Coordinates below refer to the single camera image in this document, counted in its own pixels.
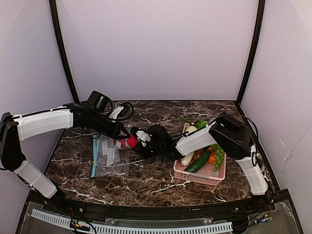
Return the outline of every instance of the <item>black frame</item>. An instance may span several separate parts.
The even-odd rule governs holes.
[[[80,103],[78,93],[74,84],[73,76],[70,71],[65,47],[64,47],[64,41],[63,41],[62,32],[61,32],[60,24],[59,24],[59,15],[58,15],[58,8],[57,8],[56,0],[50,0],[50,10],[51,10],[55,38],[58,44],[58,52],[62,60],[63,69],[66,75],[67,83],[68,83],[74,102]]]
[[[293,205],[293,200],[289,194],[288,189],[284,189],[274,194],[274,202],[282,202],[288,200],[292,208],[294,218],[300,234],[303,234],[302,227],[300,225],[299,217],[296,209]],[[233,202],[217,203],[201,206],[189,206],[189,207],[124,207],[113,205],[102,205],[89,202],[74,201],[66,199],[66,202],[73,208],[75,215],[87,219],[89,221],[96,220],[104,222],[106,218],[118,218],[128,220],[184,220],[195,218],[209,218],[212,217],[214,221],[227,220],[237,226],[241,223],[248,221],[248,215],[233,213],[232,211],[236,207],[242,207],[248,204],[252,198],[244,200],[238,200]],[[36,191],[30,191],[25,205],[23,207],[19,223],[16,229],[16,234],[19,234],[23,224],[24,216],[28,207],[28,203],[32,201],[43,205],[45,210],[55,212],[48,204],[45,204],[45,198]]]
[[[74,99],[74,102],[79,103],[80,100],[78,98],[77,90],[75,88],[74,80],[70,71],[67,55],[66,55],[65,48],[64,48],[64,42],[62,39],[62,34],[61,34],[61,29],[60,29],[56,0],[49,0],[49,2],[50,2],[51,16],[52,16],[54,31],[55,31],[56,40],[58,43],[58,50],[59,50],[59,54],[62,60],[64,71],[66,74],[67,82],[68,82],[72,97]],[[244,116],[245,114],[243,110],[241,109],[240,104],[244,97],[244,93],[248,84],[249,76],[250,76],[251,69],[252,69],[253,62],[254,62],[254,57],[255,57],[258,41],[259,41],[261,24],[262,24],[262,19],[263,19],[263,14],[264,14],[264,6],[265,6],[265,0],[259,0],[256,22],[255,22],[255,27],[254,27],[254,32],[253,32],[253,40],[251,43],[251,48],[249,52],[249,57],[248,57],[244,77],[240,86],[237,99],[233,101],[239,113]],[[244,120],[244,121],[249,127],[251,127],[247,120]],[[62,132],[58,140],[58,143],[61,137],[63,136],[63,133],[64,131]],[[254,142],[256,141],[255,132],[253,132],[253,140]],[[280,190],[280,187],[277,183],[277,180],[273,173],[271,165],[260,143],[258,144],[258,148],[269,170],[272,183],[276,191],[276,193],[273,195],[274,202],[279,202],[279,201],[284,201],[284,200],[288,200],[290,202],[290,205],[292,207],[292,211],[294,213],[294,217],[295,217],[298,229],[299,229],[299,233],[303,234],[302,227],[300,225],[300,221],[299,221],[296,209],[293,205],[293,201],[288,190],[287,189],[282,190],[282,191]],[[227,221],[232,221],[233,223],[239,223],[239,222],[245,222],[247,220],[248,214],[238,214],[238,213],[233,213],[232,211],[235,208],[244,207],[245,204],[251,201],[251,199],[252,198],[233,201],[233,202],[217,203],[217,204],[209,204],[209,205],[193,206],[193,207],[152,207],[152,208],[101,205],[101,204],[81,202],[81,201],[70,200],[70,199],[66,199],[66,201],[72,206],[72,208],[75,211],[75,214],[79,214],[79,216],[81,216],[82,218],[89,219],[89,220],[103,221],[107,217],[140,219],[140,220],[161,220],[161,219],[162,220],[163,219],[177,220],[177,219],[213,217],[214,221],[227,220]],[[40,193],[36,191],[30,191],[27,197],[27,200],[25,202],[25,205],[23,207],[20,219],[19,219],[19,224],[16,230],[17,234],[20,232],[23,218],[27,210],[29,201],[42,204],[44,205],[45,209],[54,212],[53,209],[51,209],[48,205],[44,203],[44,197],[41,196]]]

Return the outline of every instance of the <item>pink basket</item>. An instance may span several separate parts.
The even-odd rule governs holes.
[[[184,125],[183,132],[189,127],[189,124]],[[222,166],[216,172],[216,177],[214,174],[214,166],[210,163],[206,163],[197,173],[191,173],[184,171],[186,167],[182,166],[180,160],[176,160],[174,164],[175,178],[183,179],[187,181],[192,181],[200,184],[207,184],[212,186],[217,186],[221,181],[225,179],[225,169],[226,169],[226,154],[224,155],[224,160]]]

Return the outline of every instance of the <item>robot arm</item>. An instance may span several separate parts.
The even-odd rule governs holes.
[[[162,126],[154,125],[146,134],[137,131],[138,138],[144,137],[144,147],[141,145],[141,154],[166,156],[173,159],[184,156],[213,144],[219,144],[228,157],[235,159],[242,168],[253,195],[264,195],[268,190],[265,174],[259,168],[256,160],[256,148],[252,142],[252,132],[243,123],[232,116],[221,113],[218,120],[205,128],[186,133],[179,139],[172,139]]]
[[[133,106],[126,103],[103,115],[110,99],[93,91],[87,101],[65,104],[56,109],[38,113],[12,116],[6,113],[0,122],[0,160],[6,170],[17,174],[46,198],[58,191],[56,185],[31,164],[20,148],[20,142],[30,137],[58,129],[71,127],[92,128],[112,139],[129,138],[130,134],[119,121]],[[235,159],[243,169],[253,195],[263,195],[268,184],[258,165],[253,166],[255,147],[248,127],[233,117],[225,115],[213,125],[180,138],[172,138],[163,126],[154,125],[147,131],[133,128],[138,139],[137,150],[143,157],[153,155],[171,159],[212,144],[219,144],[227,156]]]
[[[57,187],[28,161],[21,151],[20,142],[36,135],[71,127],[92,128],[113,139],[128,138],[130,134],[117,118],[124,116],[129,107],[117,107],[108,117],[101,114],[107,103],[106,96],[93,91],[88,100],[79,105],[71,103],[27,115],[12,116],[5,113],[0,122],[0,159],[3,167],[17,174],[46,198],[51,198],[56,194]]]

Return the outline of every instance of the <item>white enclosure wall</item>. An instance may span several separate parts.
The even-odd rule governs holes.
[[[0,114],[25,114],[71,101],[49,1],[0,1]],[[22,143],[22,151],[44,171],[59,135],[31,138]],[[28,191],[16,175],[0,171],[0,233],[15,233]]]
[[[236,100],[257,0],[58,0],[80,99]]]
[[[304,233],[312,233],[311,1],[267,1],[242,108],[259,127],[261,143],[281,188],[290,190]]]

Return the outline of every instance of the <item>tabletop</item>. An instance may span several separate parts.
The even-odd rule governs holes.
[[[163,125],[170,135],[183,129],[183,117],[209,121],[220,112],[238,114],[232,101],[131,101],[135,114],[124,122],[147,129]],[[46,171],[69,199],[121,206],[191,206],[235,201],[251,197],[246,177],[239,165],[227,158],[226,177],[218,186],[174,178],[174,161],[160,157],[143,160],[130,152],[129,175],[91,178],[94,131],[80,128],[65,130]]]

